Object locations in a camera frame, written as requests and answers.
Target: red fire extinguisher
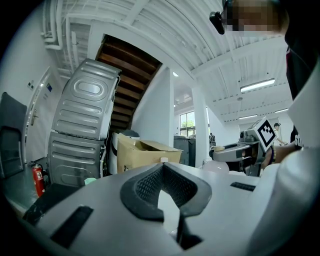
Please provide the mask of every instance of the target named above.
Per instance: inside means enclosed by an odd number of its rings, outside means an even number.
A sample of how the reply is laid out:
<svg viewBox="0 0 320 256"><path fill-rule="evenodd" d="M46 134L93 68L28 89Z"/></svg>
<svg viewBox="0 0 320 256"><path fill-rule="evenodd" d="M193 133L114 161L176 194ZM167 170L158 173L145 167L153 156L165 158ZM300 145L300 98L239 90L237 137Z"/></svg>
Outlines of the red fire extinguisher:
<svg viewBox="0 0 320 256"><path fill-rule="evenodd" d="M45 192L45 181L42 175L42 171L43 171L42 166L37 163L32 168L32 175L33 175L35 190L36 190L36 193L38 194L38 197L41 197Z"/></svg>

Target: gray machine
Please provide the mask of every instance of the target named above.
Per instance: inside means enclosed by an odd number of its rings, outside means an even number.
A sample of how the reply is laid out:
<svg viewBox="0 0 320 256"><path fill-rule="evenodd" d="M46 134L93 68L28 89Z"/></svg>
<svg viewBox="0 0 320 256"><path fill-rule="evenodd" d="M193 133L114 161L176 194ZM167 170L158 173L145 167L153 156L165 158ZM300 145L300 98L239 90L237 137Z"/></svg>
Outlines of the gray machine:
<svg viewBox="0 0 320 256"><path fill-rule="evenodd" d="M248 130L241 131L239 142L227 145L224 150L217 152L212 147L209 155L217 162L238 162L241 172L247 176L259 177L266 152L276 139L270 122L264 117Z"/></svg>
<svg viewBox="0 0 320 256"><path fill-rule="evenodd" d="M120 69L85 59L66 84L55 111L48 161L52 183L81 187L100 178Z"/></svg>

